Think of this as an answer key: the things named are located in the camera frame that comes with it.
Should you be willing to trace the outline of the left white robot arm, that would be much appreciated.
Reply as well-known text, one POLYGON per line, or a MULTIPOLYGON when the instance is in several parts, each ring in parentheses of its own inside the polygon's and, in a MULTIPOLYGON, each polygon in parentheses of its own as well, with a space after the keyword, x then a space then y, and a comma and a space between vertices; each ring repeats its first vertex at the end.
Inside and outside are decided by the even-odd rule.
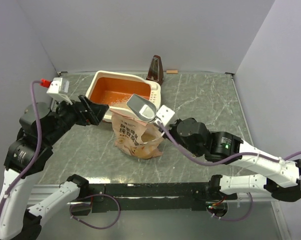
POLYGON ((19 119, 21 128, 4 161, 0 240, 35 240, 47 220, 66 203, 88 198, 89 181, 73 174, 59 190, 27 207, 31 191, 53 155, 54 144, 74 125, 99 125, 109 110, 107 104, 93 103, 84 95, 78 98, 62 101, 55 111, 45 102, 34 102, 19 119))

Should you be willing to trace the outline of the peach cat litter bag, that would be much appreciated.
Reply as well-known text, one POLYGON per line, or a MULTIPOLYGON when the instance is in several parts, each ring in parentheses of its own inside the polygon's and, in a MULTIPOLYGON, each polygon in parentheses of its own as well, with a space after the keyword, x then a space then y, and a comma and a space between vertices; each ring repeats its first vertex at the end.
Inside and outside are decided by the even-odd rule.
POLYGON ((144 160, 163 155, 159 145, 164 138, 155 125, 121 114, 115 109, 110 111, 115 134, 114 145, 118 149, 129 156, 144 160))

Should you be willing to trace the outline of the silver metal scoop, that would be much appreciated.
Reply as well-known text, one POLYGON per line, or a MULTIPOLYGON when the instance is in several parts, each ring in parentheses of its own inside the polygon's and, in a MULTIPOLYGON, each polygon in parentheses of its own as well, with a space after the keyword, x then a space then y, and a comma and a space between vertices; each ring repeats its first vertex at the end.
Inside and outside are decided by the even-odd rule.
POLYGON ((126 105, 143 122, 150 123, 156 117, 156 106, 135 93, 128 99, 126 105))

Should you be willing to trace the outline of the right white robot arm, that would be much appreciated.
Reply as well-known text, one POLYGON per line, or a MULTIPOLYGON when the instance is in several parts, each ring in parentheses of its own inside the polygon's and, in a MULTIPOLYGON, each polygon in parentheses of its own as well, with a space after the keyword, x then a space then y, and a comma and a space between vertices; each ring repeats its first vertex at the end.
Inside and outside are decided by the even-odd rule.
POLYGON ((209 195, 220 199, 238 193, 270 194, 282 202, 301 199, 301 159, 276 157, 225 131, 209 131, 194 118, 178 119, 168 127, 169 138, 193 157, 204 157, 209 166, 230 165, 251 175, 213 175, 209 195))

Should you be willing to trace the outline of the white orange litter box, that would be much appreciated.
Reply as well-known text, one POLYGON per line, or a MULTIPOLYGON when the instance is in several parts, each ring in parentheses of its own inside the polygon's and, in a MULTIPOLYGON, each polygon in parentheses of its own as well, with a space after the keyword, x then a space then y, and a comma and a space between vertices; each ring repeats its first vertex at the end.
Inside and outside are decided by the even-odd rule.
POLYGON ((126 105, 133 94, 149 100, 157 108, 161 106, 161 86, 157 82, 112 71, 97 71, 85 96, 93 103, 109 105, 103 121, 110 123, 113 110, 129 117, 135 116, 126 105))

